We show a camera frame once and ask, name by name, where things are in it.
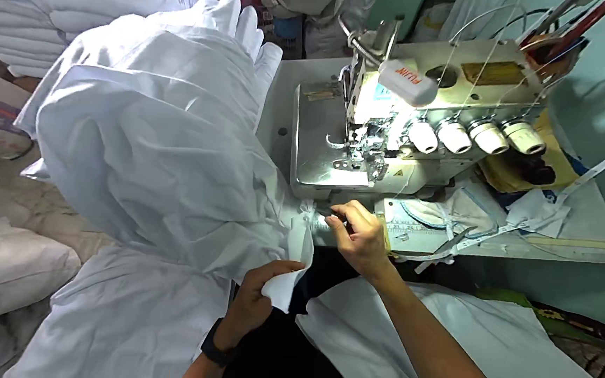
green wall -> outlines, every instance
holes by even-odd
[[[559,2],[534,0],[528,2],[528,9]],[[506,17],[492,20],[487,33],[500,28]],[[509,34],[519,31],[512,28]],[[552,94],[550,107],[584,164],[593,166],[605,158],[605,18],[586,36],[592,43]],[[605,172],[597,183],[605,198]],[[481,285],[511,288],[533,300],[605,322],[605,264],[499,258],[463,258],[460,263]]]

sewing machine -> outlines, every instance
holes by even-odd
[[[351,64],[337,80],[296,89],[290,182],[299,198],[427,198],[487,154],[544,149],[531,127],[544,86],[515,41],[396,45],[397,29],[346,30]],[[435,80],[433,101],[413,106],[380,84],[378,67],[392,61]]]

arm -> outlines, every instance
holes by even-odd
[[[237,292],[237,298],[214,334],[214,346],[229,352],[252,330],[260,327],[272,312],[270,298],[261,294],[265,282],[274,276],[303,269],[305,265],[297,261],[275,260],[260,268],[247,272]],[[190,365],[183,378],[219,378],[224,368],[212,362],[204,353]]]
[[[347,219],[327,217],[342,256],[376,290],[421,378],[481,378],[484,374],[458,342],[412,293],[391,264],[379,220],[358,201],[332,206]]]

wristwatch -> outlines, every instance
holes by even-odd
[[[222,320],[222,317],[216,320],[214,325],[212,325],[212,329],[209,330],[207,337],[204,338],[202,347],[200,347],[200,349],[204,352],[204,355],[219,367],[225,367],[225,365],[228,365],[232,357],[235,355],[235,349],[232,349],[229,352],[223,352],[214,345],[214,334],[216,333],[216,329],[218,329],[218,325],[221,324]]]

fabric pile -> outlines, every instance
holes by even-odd
[[[121,15],[188,9],[196,0],[0,0],[0,59],[16,76],[44,77],[80,33]]]
[[[181,376],[230,280],[311,264],[309,212],[254,134],[281,49],[240,8],[203,0],[82,33],[23,108],[50,180],[122,247],[53,295],[6,377]],[[263,294],[288,311],[304,271]]]

